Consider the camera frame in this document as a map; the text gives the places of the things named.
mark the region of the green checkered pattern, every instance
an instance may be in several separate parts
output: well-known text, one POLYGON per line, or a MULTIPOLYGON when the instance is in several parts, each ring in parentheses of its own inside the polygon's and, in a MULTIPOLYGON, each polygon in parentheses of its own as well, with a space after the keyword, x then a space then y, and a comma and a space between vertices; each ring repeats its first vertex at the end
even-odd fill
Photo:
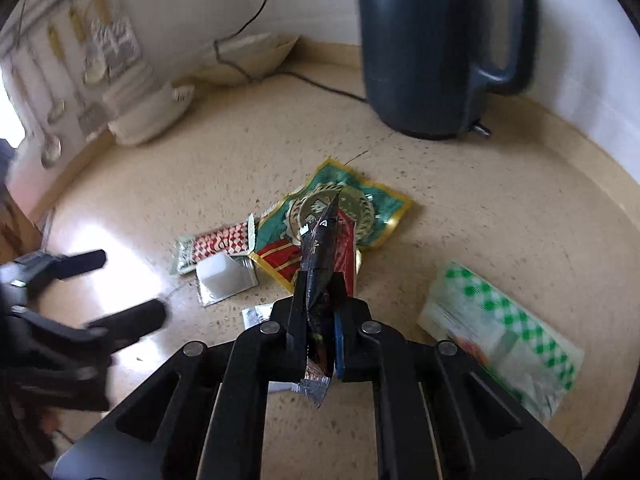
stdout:
POLYGON ((487 312, 492 312, 504 327, 527 342, 531 350, 540 357, 542 363, 552 369, 565 390, 574 385, 576 368, 562 347, 517 303, 507 298, 490 283, 472 273, 466 267, 451 264, 445 277, 456 280, 456 287, 462 290, 469 301, 487 312))

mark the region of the kettle handle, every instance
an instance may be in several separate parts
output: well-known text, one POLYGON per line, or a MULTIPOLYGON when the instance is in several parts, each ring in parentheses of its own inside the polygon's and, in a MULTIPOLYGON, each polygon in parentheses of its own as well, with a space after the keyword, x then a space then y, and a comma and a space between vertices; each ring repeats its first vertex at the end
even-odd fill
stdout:
POLYGON ((538 0, 510 0, 511 37, 509 59, 504 68, 475 65, 478 87, 510 95, 522 92, 531 82, 538 40, 538 0))

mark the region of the dark blue kettle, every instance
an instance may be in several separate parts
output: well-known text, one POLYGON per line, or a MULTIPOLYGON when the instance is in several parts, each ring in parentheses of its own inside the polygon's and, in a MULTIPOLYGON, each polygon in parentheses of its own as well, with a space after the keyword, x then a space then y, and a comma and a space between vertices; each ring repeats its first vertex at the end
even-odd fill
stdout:
POLYGON ((531 80, 538 0, 510 0, 504 68, 483 57, 482 0, 359 0, 367 99, 394 130, 449 139, 479 122, 487 93, 522 92, 531 80))

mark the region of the green packet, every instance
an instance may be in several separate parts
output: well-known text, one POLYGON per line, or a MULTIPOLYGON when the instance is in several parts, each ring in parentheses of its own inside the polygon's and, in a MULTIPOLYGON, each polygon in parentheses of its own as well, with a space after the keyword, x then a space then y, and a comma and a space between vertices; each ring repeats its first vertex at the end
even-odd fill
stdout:
POLYGON ((531 415, 547 424, 574 386, 584 352, 471 270, 446 264, 418 325, 475 357, 531 415))
POLYGON ((360 248, 382 244, 412 204, 408 196, 328 158, 304 186, 285 195, 258 224, 250 258, 287 290, 293 291, 302 259, 300 228, 317 220, 337 193, 340 209, 356 222, 354 237, 360 248))

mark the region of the green and white checkered package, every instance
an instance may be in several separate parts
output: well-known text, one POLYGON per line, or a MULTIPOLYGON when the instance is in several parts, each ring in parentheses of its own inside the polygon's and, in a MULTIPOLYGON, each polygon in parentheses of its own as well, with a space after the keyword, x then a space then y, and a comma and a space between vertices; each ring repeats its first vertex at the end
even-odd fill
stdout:
POLYGON ((429 291, 418 324, 473 354, 547 423, 574 385, 583 352, 466 267, 451 262, 429 291))

